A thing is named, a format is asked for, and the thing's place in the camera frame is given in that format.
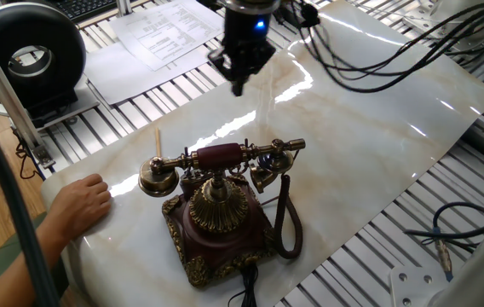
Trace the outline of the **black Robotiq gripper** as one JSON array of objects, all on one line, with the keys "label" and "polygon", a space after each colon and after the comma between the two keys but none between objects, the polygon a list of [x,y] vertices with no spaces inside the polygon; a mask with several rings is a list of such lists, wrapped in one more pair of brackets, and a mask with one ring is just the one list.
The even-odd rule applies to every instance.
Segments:
[{"label": "black Robotiq gripper", "polygon": [[250,76],[259,73],[275,53],[267,40],[270,20],[271,13],[244,14],[226,9],[223,49],[212,50],[207,58],[230,82],[235,96],[243,95]]}]

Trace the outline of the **person's bare hand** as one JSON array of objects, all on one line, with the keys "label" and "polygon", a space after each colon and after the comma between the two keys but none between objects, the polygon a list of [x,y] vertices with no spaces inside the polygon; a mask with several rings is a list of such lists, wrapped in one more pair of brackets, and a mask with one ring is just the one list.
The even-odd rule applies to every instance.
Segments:
[{"label": "person's bare hand", "polygon": [[111,199],[108,185],[98,174],[72,182],[55,196],[40,230],[65,246],[110,211]]}]

